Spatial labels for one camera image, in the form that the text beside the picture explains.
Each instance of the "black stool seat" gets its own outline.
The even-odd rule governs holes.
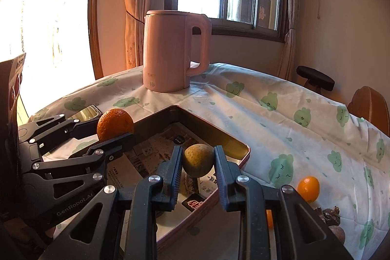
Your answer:
[[[334,80],[313,68],[300,65],[296,68],[296,72],[299,76],[308,79],[309,83],[315,87],[321,87],[327,91],[332,91],[335,86]]]

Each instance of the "small orange fruit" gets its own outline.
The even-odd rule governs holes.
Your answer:
[[[273,218],[272,218],[272,211],[270,209],[266,210],[267,213],[267,224],[268,228],[272,229],[273,228]]]
[[[106,111],[97,122],[97,136],[100,141],[119,137],[127,132],[134,133],[134,122],[123,109],[113,108]]]
[[[313,203],[319,196],[319,182],[314,176],[306,176],[299,181],[296,190],[306,202]]]

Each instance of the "round stool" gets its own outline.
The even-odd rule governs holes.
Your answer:
[[[329,76],[309,67],[304,67],[302,65],[296,68],[296,73],[307,79],[303,87],[310,89],[313,92],[321,94],[321,89],[327,91],[332,91],[335,86],[334,80]]]

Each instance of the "tablecloth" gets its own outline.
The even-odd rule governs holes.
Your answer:
[[[356,260],[373,254],[390,226],[389,138],[375,126],[299,85],[232,65],[210,65],[191,78],[190,87],[175,93],[147,90],[142,72],[138,67],[100,79],[31,120],[68,117],[94,104],[103,112],[125,109],[138,121],[180,105],[248,144],[251,154],[243,171],[259,183],[296,187],[303,177],[315,176],[321,191],[312,206],[337,205],[347,250]],[[75,151],[93,138],[75,141]],[[69,155],[56,152],[47,159]],[[217,205],[159,258],[236,260],[238,234],[239,215]]]

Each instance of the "wall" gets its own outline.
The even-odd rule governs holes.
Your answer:
[[[126,69],[125,22],[124,0],[97,0],[97,28],[104,76]]]
[[[164,0],[151,0],[151,9],[163,9]],[[124,0],[97,0],[97,25],[104,76],[126,69]],[[197,61],[200,36],[194,36],[193,60]],[[212,36],[211,63],[223,62],[275,75],[283,43],[262,39]]]
[[[324,95],[349,103],[362,86],[379,91],[390,104],[390,0],[301,0],[295,64],[335,80]],[[305,79],[295,75],[301,85]]]

